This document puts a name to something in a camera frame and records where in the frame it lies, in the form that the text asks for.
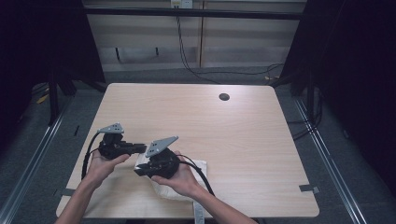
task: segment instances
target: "white cloth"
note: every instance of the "white cloth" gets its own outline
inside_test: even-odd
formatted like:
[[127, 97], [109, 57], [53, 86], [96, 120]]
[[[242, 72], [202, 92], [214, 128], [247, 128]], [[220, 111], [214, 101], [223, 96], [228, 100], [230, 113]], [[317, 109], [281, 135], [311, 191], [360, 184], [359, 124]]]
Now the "white cloth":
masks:
[[[136, 161], [136, 165], [138, 164], [142, 164], [142, 163], [147, 163], [149, 161], [149, 158], [146, 158], [146, 156], [144, 155], [144, 153], [139, 154], [137, 161]], [[193, 160], [195, 162], [195, 164], [201, 168], [202, 173], [206, 176], [206, 166], [207, 163], [206, 161], [197, 161], [197, 160]], [[199, 176], [199, 174], [195, 171], [195, 169], [193, 169], [191, 167], [192, 173], [195, 176], [195, 179], [197, 179], [198, 183], [204, 187], [206, 189], [206, 185], [204, 180]], [[182, 196], [178, 193], [176, 193], [172, 188], [165, 186], [165, 185], [159, 185], [156, 182], [152, 181], [150, 179], [150, 182], [152, 184], [152, 187], [154, 187], [155, 192], [162, 198], [165, 199], [170, 199], [170, 200], [179, 200], [179, 201], [190, 201], [192, 202], [192, 199], [189, 197], [185, 197]]]

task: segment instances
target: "forearm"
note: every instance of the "forearm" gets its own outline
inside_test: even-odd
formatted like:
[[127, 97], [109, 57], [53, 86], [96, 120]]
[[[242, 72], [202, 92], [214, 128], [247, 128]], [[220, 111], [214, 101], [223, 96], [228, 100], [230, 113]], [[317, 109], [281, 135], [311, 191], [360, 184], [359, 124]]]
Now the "forearm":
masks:
[[211, 195], [204, 188], [198, 188], [191, 197], [202, 205], [218, 223], [227, 224], [248, 224], [256, 223], [238, 210], [232, 208], [227, 203], [222, 202]]
[[79, 183], [76, 191], [70, 198], [56, 223], [79, 223], [84, 216], [95, 189], [96, 186], [93, 182], [87, 177], [84, 178], [81, 183]]

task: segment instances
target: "black controller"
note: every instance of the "black controller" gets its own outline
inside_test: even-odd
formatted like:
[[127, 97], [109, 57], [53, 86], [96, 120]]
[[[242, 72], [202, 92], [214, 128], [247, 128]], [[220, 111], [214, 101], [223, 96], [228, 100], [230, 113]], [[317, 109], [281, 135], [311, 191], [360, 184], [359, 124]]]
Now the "black controller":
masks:
[[122, 134], [120, 133], [105, 133], [98, 148], [100, 154], [109, 160], [114, 160], [123, 154], [132, 155], [146, 151], [145, 144], [132, 144], [121, 140]]
[[179, 161], [177, 155], [166, 148], [159, 154], [151, 156], [148, 163], [137, 165], [140, 169], [134, 171], [138, 175], [147, 175], [150, 178], [159, 175], [169, 179], [177, 172]]

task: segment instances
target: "gray carpet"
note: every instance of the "gray carpet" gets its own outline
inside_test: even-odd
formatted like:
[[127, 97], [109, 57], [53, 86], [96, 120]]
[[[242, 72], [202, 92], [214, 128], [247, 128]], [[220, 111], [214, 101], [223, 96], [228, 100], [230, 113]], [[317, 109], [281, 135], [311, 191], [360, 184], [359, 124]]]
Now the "gray carpet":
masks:
[[[257, 73], [265, 71], [265, 69], [262, 67], [234, 68], [233, 71]], [[212, 68], [200, 71], [230, 70], [230, 68]], [[271, 72], [272, 80], [279, 71], [280, 69], [275, 69]], [[265, 78], [268, 75], [264, 74], [206, 74], [201, 76], [221, 84], [265, 85], [268, 83], [268, 78]], [[185, 69], [108, 73], [106, 80], [107, 83], [212, 83], [194, 76]], [[13, 223], [52, 223], [56, 219], [55, 210], [60, 197], [54, 193], [57, 189], [66, 186], [103, 97], [102, 93], [91, 90], [84, 84], [77, 83], [77, 86], [78, 92], [65, 113], [64, 121], [55, 135]], [[276, 94], [286, 120], [301, 120], [294, 103], [295, 98], [290, 96], [290, 86], [276, 88]], [[19, 125], [18, 134], [8, 146], [7, 152], [2, 155], [0, 160], [0, 169], [2, 170], [0, 174], [2, 183], [0, 204], [2, 206], [46, 131], [49, 115], [48, 101], [41, 105], [31, 103]], [[79, 126], [78, 133], [75, 135], [77, 126]], [[298, 133], [303, 129], [303, 124], [290, 124], [291, 133]], [[323, 107], [323, 118], [318, 129], [367, 221], [369, 223], [396, 223], [395, 199], [362, 158], [353, 141], [344, 137], [342, 125], [338, 123], [326, 104]], [[320, 189], [320, 193], [316, 194], [320, 214], [314, 218], [266, 218], [265, 222], [268, 224], [353, 223], [310, 136], [306, 135], [297, 140], [295, 144], [311, 185]], [[84, 219], [82, 223], [125, 223], [125, 220]]]

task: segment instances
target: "human hand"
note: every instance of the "human hand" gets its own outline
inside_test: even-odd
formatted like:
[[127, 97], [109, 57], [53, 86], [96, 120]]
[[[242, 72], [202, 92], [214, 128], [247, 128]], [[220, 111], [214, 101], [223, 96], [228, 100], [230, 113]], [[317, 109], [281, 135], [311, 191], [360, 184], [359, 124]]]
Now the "human hand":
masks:
[[[181, 161], [185, 161], [183, 157], [178, 157]], [[166, 179], [164, 177], [154, 175], [151, 180], [157, 182], [160, 185], [166, 185], [171, 187], [175, 192], [192, 198], [194, 193], [196, 193], [201, 186], [195, 179], [191, 168], [187, 164], [181, 163], [178, 166], [177, 172], [170, 178]]]
[[114, 160], [108, 160], [103, 157], [98, 150], [92, 153], [90, 168], [84, 179], [91, 180], [93, 186], [97, 189], [102, 182], [114, 171], [114, 167], [128, 160], [128, 154], [120, 155]]

